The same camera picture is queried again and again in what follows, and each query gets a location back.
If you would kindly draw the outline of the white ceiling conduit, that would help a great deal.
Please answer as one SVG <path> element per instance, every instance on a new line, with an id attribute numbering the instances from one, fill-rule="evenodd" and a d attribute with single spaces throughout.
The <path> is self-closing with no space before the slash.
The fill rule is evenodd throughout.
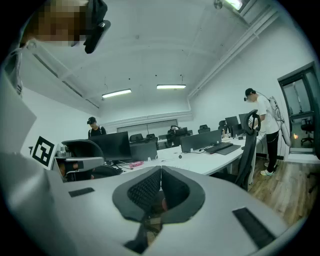
<path id="1" fill-rule="evenodd" d="M 190 100 L 196 95 L 215 75 L 217 75 L 230 61 L 232 61 L 244 48 L 246 48 L 277 18 L 279 12 L 273 8 L 267 8 L 258 19 L 249 27 L 249 29 L 240 37 L 240 39 L 224 54 L 212 69 L 200 80 L 194 89 L 188 94 Z"/>

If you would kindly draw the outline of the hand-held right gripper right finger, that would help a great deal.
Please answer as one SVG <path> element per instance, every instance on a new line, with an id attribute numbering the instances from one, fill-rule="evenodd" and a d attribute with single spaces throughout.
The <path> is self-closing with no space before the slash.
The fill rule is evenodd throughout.
<path id="1" fill-rule="evenodd" d="M 233 214 L 240 208 L 247 208 L 275 237 L 288 229 L 271 208 L 235 184 L 180 168 L 174 171 L 203 188 L 204 204 L 190 220 L 163 225 L 142 256 L 251 255 L 258 247 Z"/>

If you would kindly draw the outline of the long wall window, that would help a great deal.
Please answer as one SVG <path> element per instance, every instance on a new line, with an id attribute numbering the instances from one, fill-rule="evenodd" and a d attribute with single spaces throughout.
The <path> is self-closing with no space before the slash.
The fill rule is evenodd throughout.
<path id="1" fill-rule="evenodd" d="M 137 125 L 129 125 L 117 128 L 117 132 L 128 132 L 129 134 L 139 134 L 143 136 L 147 134 L 164 135 L 171 128 L 172 125 L 178 125 L 177 119 L 150 122 Z"/>

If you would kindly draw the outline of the lit ceiling light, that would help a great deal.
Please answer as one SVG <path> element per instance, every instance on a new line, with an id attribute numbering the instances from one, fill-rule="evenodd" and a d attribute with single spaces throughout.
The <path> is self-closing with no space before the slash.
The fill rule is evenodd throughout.
<path id="1" fill-rule="evenodd" d="M 130 88 L 119 90 L 119 91 L 113 91 L 113 92 L 110 92 L 110 93 L 103 94 L 102 98 L 103 99 L 107 99 L 107 98 L 111 98 L 111 97 L 115 97 L 115 96 L 130 94 L 131 92 L 132 92 L 132 90 Z"/>
<path id="2" fill-rule="evenodd" d="M 186 87 L 185 84 L 158 84 L 156 88 L 158 90 L 180 90 Z"/>
<path id="3" fill-rule="evenodd" d="M 243 3 L 241 2 L 241 0 L 224 0 L 224 1 L 237 11 L 239 11 L 243 6 Z"/>

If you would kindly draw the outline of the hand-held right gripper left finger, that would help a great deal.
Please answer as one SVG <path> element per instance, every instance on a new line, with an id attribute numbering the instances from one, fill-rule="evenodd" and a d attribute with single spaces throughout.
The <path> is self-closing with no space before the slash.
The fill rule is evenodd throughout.
<path id="1" fill-rule="evenodd" d="M 160 188 L 161 168 L 147 167 L 113 177 L 66 182 L 49 172 L 54 206 L 67 238 L 66 256 L 162 256 L 157 238 L 144 228 L 149 198 Z"/>

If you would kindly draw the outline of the full-size black keyboard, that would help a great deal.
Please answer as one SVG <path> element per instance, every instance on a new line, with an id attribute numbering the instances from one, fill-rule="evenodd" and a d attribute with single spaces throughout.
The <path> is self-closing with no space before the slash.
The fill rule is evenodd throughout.
<path id="1" fill-rule="evenodd" d="M 217 153 L 221 150 L 224 150 L 226 148 L 231 147 L 233 144 L 229 143 L 229 142 L 221 142 L 221 143 L 217 143 L 211 147 L 208 147 L 206 149 L 204 149 L 205 152 L 209 153 L 209 154 L 214 154 Z"/>

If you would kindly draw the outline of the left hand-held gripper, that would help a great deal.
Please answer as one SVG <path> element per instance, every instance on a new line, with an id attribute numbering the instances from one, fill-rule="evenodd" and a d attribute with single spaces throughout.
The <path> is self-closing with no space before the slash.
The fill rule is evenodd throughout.
<path id="1" fill-rule="evenodd" d="M 45 170 L 56 172 L 62 181 L 63 177 L 59 169 L 61 162 L 63 162 L 66 173 L 90 171 L 102 166 L 105 162 L 101 148 L 89 139 L 66 140 L 62 144 L 39 136 L 34 146 L 29 148 L 30 157 Z"/>

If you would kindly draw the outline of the person's grey hoodie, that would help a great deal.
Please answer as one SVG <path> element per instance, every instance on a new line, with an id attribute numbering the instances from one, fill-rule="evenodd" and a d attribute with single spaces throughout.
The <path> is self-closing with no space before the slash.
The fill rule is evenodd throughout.
<path id="1" fill-rule="evenodd" d="M 36 116 L 23 102 L 22 50 L 13 43 L 0 68 L 0 152 L 19 153 Z"/>

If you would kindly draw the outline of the dark framed glass door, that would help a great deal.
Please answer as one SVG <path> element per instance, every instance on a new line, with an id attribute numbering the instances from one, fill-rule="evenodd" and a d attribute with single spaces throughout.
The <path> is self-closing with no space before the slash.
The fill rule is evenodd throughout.
<path id="1" fill-rule="evenodd" d="M 283 93 L 288 116 L 288 129 L 290 133 L 290 154 L 314 155 L 320 160 L 320 79 L 317 76 L 317 68 L 311 62 L 278 79 Z M 305 122 L 303 119 L 311 119 L 314 132 L 310 134 L 314 138 L 313 144 L 305 142 L 301 146 L 301 139 L 308 135 L 301 129 Z"/>

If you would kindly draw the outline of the person's left hand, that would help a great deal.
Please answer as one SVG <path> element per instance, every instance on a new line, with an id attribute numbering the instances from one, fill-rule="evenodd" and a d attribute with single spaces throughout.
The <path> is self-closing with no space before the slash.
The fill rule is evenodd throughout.
<path id="1" fill-rule="evenodd" d="M 63 181 L 67 181 L 67 173 L 76 171 L 78 169 L 77 162 L 60 162 L 58 164 Z"/>

